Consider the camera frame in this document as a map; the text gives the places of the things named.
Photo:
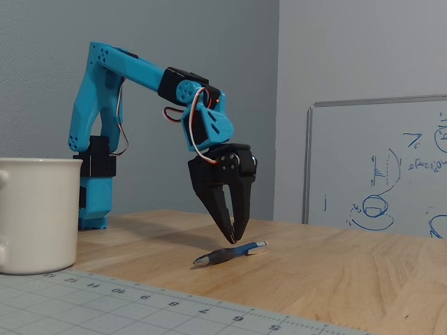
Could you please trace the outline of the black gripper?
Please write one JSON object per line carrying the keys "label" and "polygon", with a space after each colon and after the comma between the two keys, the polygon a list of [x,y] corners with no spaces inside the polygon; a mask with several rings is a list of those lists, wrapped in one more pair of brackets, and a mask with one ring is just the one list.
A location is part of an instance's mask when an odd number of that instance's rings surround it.
{"label": "black gripper", "polygon": [[[238,143],[214,145],[204,156],[214,163],[198,156],[189,161],[193,175],[199,180],[193,183],[193,189],[227,241],[236,244],[250,218],[251,187],[256,180],[257,160],[250,145]],[[222,185],[230,187],[233,225]]]}

